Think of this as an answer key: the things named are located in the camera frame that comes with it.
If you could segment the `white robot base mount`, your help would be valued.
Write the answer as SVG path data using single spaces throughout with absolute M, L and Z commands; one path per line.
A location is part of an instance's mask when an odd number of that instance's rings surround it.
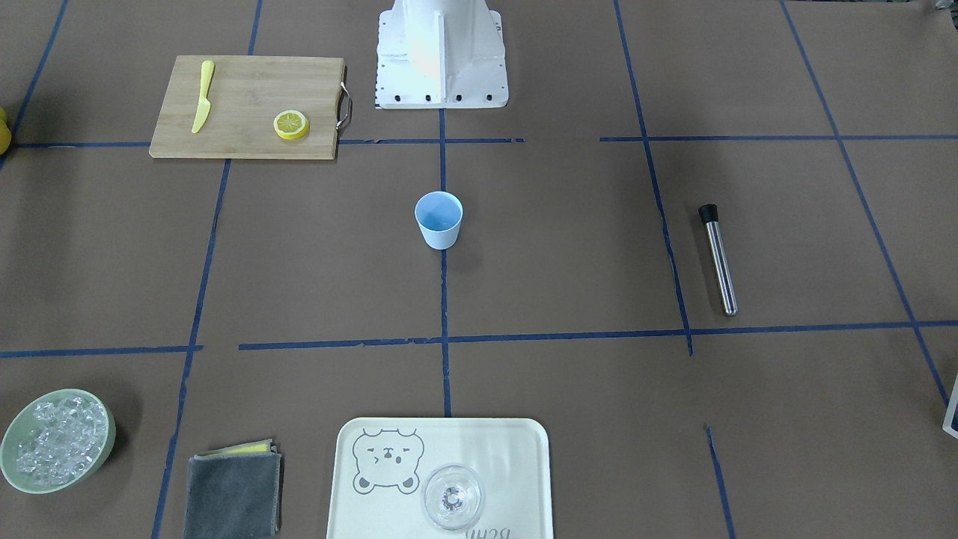
M 501 14 L 485 1 L 396 1 L 377 24 L 378 109 L 499 109 L 510 99 Z

